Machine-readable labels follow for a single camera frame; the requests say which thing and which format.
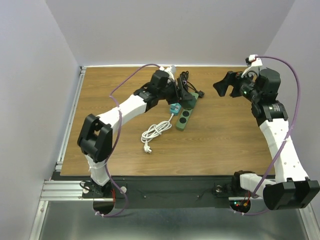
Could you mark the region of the small teal cube adapter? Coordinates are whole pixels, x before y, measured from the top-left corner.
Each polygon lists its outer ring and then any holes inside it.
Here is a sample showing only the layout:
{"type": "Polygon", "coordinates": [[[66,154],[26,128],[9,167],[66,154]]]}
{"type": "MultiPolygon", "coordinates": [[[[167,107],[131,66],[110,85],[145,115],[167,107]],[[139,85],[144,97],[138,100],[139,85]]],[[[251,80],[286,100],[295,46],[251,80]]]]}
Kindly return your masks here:
{"type": "Polygon", "coordinates": [[[170,105],[170,111],[171,111],[172,113],[175,113],[175,112],[177,111],[177,105],[176,105],[176,104],[171,104],[171,105],[170,105]]]}

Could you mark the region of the green power strip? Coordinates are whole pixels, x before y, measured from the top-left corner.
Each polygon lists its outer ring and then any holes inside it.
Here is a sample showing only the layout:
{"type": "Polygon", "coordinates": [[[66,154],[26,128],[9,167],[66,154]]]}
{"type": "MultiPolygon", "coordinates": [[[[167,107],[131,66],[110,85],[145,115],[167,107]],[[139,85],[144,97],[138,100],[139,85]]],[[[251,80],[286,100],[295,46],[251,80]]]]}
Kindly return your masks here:
{"type": "MultiPolygon", "coordinates": [[[[197,101],[199,98],[199,94],[196,92],[191,92],[191,94],[196,98],[196,101],[197,101]]],[[[180,115],[179,115],[178,120],[175,124],[175,128],[178,131],[182,132],[185,130],[193,109],[187,110],[187,109],[184,109],[183,107],[181,107],[180,115]]]]}

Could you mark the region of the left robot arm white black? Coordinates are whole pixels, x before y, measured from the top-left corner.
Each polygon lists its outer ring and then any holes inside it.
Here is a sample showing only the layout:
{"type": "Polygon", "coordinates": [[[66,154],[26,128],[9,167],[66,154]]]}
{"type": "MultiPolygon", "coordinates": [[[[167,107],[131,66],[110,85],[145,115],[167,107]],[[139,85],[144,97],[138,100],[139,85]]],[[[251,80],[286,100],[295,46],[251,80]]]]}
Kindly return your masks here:
{"type": "Polygon", "coordinates": [[[161,100],[169,105],[180,104],[188,110],[195,107],[196,98],[186,87],[188,71],[183,71],[177,79],[174,79],[174,73],[172,67],[160,67],[149,82],[135,90],[123,103],[117,103],[113,109],[99,115],[89,114],[84,119],[77,145],[89,165],[91,183],[84,187],[85,190],[100,197],[111,193],[106,165],[118,142],[113,136],[120,133],[125,123],[146,113],[161,100]]]}

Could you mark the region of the dark green cube adapter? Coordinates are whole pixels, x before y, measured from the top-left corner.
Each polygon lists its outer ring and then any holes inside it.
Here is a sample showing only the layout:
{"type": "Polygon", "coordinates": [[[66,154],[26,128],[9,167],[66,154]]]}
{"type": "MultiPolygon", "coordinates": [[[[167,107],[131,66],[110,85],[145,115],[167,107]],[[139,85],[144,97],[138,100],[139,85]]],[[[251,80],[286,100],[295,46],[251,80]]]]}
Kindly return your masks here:
{"type": "Polygon", "coordinates": [[[197,102],[197,99],[191,95],[190,99],[184,99],[180,105],[185,109],[185,110],[191,110],[195,107],[197,102]]]}

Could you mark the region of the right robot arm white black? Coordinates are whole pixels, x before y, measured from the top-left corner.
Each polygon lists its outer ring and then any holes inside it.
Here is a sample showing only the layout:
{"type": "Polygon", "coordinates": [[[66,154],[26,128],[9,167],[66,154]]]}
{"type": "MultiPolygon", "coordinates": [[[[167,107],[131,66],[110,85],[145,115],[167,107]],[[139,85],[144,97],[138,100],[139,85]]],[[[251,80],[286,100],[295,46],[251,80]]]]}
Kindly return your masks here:
{"type": "Polygon", "coordinates": [[[293,123],[289,121],[285,106],[277,100],[281,84],[280,74],[270,68],[255,72],[228,71],[213,84],[219,96],[244,97],[251,103],[251,112],[269,148],[275,170],[275,179],[268,174],[259,176],[252,171],[236,171],[230,182],[231,192],[242,195],[249,191],[263,198],[269,210],[303,209],[319,193],[320,184],[311,180],[302,167],[291,139],[293,123]]]}

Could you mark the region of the blue usb socket strip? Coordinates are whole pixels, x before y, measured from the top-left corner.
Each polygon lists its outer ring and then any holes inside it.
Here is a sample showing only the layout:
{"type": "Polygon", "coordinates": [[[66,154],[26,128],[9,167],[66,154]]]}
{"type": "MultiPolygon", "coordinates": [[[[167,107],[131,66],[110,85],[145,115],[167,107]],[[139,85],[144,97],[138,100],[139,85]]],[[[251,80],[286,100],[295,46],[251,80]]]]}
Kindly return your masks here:
{"type": "Polygon", "coordinates": [[[170,105],[169,111],[172,116],[177,116],[181,110],[181,105],[179,103],[173,103],[170,105]]]}

